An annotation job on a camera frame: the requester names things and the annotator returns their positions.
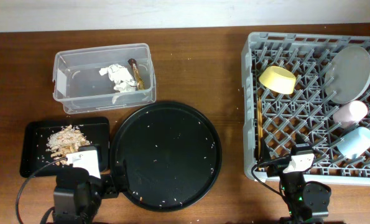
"pile of crumbs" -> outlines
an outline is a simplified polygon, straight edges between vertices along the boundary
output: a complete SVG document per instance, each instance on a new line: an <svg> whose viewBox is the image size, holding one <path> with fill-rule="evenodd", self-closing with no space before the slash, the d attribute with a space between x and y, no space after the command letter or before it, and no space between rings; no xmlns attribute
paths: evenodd
<svg viewBox="0 0 370 224"><path fill-rule="evenodd" d="M51 135L48 138L47 152L52 152L50 157L54 160L66 157L67 154L78 152L80 146L88 146L90 142L86 140L86 136L81 133L78 127L73 128L72 125L66 128L62 127L62 130L58 133ZM56 162L56 165L67 165L66 161Z"/></svg>

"black circular tray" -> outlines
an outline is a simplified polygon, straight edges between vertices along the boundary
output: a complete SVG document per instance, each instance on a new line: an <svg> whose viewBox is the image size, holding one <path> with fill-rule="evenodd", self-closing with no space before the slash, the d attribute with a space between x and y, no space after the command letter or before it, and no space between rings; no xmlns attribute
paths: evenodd
<svg viewBox="0 0 370 224"><path fill-rule="evenodd" d="M136 205L174 211L201 199L221 168L221 144L214 126L196 109L175 102L154 103L128 117L110 151L114 166L126 165Z"/></svg>

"yellow bowl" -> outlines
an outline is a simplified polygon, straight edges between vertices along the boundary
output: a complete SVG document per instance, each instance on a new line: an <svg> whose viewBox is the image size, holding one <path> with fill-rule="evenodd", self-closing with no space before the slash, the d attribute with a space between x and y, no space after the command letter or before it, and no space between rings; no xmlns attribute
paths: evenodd
<svg viewBox="0 0 370 224"><path fill-rule="evenodd" d="M283 94L291 94L294 91L296 80L293 73L278 66L268 67L259 77L265 87Z"/></svg>

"white plate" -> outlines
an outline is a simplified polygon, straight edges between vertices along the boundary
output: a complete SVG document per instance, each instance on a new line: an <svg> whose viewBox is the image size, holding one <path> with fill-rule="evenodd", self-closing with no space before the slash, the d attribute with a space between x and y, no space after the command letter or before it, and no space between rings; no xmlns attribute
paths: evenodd
<svg viewBox="0 0 370 224"><path fill-rule="evenodd" d="M340 51L331 61L332 66L325 75L325 82L334 80L325 88L334 103L347 103L361 96L370 85L370 54L362 47L351 46Z"/></svg>

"plastic dish rack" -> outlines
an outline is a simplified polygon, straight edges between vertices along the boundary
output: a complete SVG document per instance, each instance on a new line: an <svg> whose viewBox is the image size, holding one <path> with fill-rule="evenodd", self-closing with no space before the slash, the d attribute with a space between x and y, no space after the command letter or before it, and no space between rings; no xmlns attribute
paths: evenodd
<svg viewBox="0 0 370 224"><path fill-rule="evenodd" d="M295 134L300 134L315 150L313 167L305 180L326 184L370 185L370 148L360 157L350 160L335 148L342 135L358 126L370 129L370 86L358 98L369 107L368 115L358 124L341 129L334 123L332 114L341 105L327 96L324 88L332 80L324 82L326 71L333 57L343 48L358 45L370 53L370 37L340 35L311 35L253 32L241 52L241 78L244 88L245 124L244 172L252 178L251 168L256 163L257 146L257 99L262 104L263 137L272 158L290 152L295 144ZM297 77L294 93L278 94L262 86L257 80L270 65L284 67ZM264 170L255 174L267 178Z"/></svg>

